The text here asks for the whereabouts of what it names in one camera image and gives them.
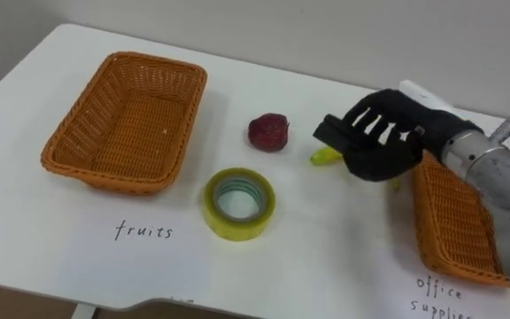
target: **gray floor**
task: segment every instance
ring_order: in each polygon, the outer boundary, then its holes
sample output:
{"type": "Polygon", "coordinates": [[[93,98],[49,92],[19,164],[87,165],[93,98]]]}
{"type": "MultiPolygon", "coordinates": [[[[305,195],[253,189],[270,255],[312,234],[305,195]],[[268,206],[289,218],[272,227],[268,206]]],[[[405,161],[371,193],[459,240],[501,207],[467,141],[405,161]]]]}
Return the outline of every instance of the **gray floor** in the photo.
{"type": "MultiPolygon", "coordinates": [[[[0,288],[0,319],[70,319],[75,305],[0,288]]],[[[100,311],[97,319],[234,319],[230,315],[157,303],[130,312],[100,311]]]]}

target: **empty basket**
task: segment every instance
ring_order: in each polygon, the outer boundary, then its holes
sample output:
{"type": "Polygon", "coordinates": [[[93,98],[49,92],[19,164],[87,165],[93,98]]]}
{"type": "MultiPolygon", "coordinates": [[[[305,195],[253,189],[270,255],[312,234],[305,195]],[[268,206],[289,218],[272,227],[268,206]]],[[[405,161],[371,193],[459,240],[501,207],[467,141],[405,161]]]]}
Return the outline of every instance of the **empty basket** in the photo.
{"type": "Polygon", "coordinates": [[[206,80],[189,63],[110,55],[45,145],[42,165],[110,191],[165,188],[180,171],[206,80]]]}
{"type": "Polygon", "coordinates": [[[481,284],[510,285],[491,216],[475,191],[431,155],[413,171],[416,237],[426,267],[481,284]]]}

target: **basket rim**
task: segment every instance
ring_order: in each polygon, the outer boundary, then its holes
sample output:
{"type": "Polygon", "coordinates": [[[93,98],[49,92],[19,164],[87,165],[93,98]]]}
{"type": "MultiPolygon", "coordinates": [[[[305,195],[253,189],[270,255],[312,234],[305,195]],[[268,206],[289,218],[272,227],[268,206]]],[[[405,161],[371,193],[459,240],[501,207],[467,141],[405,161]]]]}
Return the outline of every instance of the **basket rim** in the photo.
{"type": "MultiPolygon", "coordinates": [[[[120,182],[130,182],[130,183],[147,183],[147,184],[156,184],[161,183],[165,181],[168,177],[170,177],[171,172],[173,172],[178,164],[179,161],[182,159],[182,153],[183,149],[181,148],[178,151],[177,156],[174,157],[172,160],[172,163],[167,163],[167,167],[170,167],[170,169],[165,169],[164,171],[159,172],[159,177],[157,178],[142,178],[142,177],[130,177],[130,176],[124,176],[124,175],[114,175],[109,174],[105,172],[98,172],[91,169],[85,169],[76,167],[73,165],[67,165],[63,163],[56,162],[54,157],[54,149],[56,145],[58,144],[58,141],[61,140],[66,130],[70,127],[70,124],[74,120],[75,116],[80,112],[82,107],[85,105],[86,101],[89,99],[91,93],[94,92],[96,89],[97,84],[99,83],[99,79],[102,78],[102,76],[109,70],[109,68],[112,66],[112,63],[115,62],[116,58],[119,57],[128,57],[128,58],[146,58],[149,60],[154,61],[162,61],[162,62],[168,62],[171,64],[176,64],[179,66],[187,66],[190,68],[195,69],[195,71],[198,73],[198,79],[199,84],[197,85],[193,96],[197,96],[198,94],[201,94],[202,91],[204,91],[208,74],[205,71],[205,69],[199,65],[195,65],[189,62],[184,62],[176,59],[171,58],[162,58],[157,57],[149,54],[134,52],[134,51],[117,51],[114,53],[109,54],[105,60],[101,63],[97,71],[92,75],[91,79],[89,80],[86,87],[82,90],[80,96],[76,99],[73,106],[70,108],[66,116],[62,119],[62,121],[58,124],[58,127],[55,129],[52,136],[49,138],[47,143],[45,144],[44,148],[42,149],[41,153],[41,164],[44,168],[50,170],[53,173],[70,176],[67,174],[67,172],[76,172],[77,174],[87,175],[87,176],[93,176],[98,177],[104,180],[113,180],[113,181],[120,181],[120,182]]],[[[184,139],[186,139],[186,136],[182,136],[180,139],[174,141],[174,144],[181,144],[184,139]]]]}

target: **red strawberry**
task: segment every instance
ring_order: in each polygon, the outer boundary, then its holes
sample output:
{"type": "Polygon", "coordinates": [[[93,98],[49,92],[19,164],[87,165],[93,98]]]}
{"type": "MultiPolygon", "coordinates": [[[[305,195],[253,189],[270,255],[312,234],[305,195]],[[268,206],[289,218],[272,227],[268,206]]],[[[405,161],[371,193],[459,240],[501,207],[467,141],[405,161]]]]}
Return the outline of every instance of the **red strawberry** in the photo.
{"type": "Polygon", "coordinates": [[[277,152],[289,141],[289,122],[281,114],[267,113],[249,123],[251,144],[264,152],[277,152]]]}

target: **white wall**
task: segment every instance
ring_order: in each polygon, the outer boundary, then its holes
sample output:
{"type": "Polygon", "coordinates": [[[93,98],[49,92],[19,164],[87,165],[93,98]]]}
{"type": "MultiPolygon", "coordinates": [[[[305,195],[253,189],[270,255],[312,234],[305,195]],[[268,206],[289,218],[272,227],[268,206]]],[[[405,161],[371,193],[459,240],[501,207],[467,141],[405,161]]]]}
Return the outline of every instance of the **white wall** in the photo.
{"type": "MultiPolygon", "coordinates": [[[[30,15],[23,12],[32,19],[72,21],[369,87],[410,78],[453,103],[510,114],[506,0],[14,0],[7,6],[18,3],[36,4],[30,15]]],[[[13,15],[2,7],[0,28],[25,24],[9,20],[13,15]]],[[[20,50],[1,51],[9,45],[0,43],[0,76],[48,31],[33,26],[4,37],[20,50]]]]}
{"type": "Polygon", "coordinates": [[[0,80],[60,19],[25,0],[0,0],[0,80]]]}

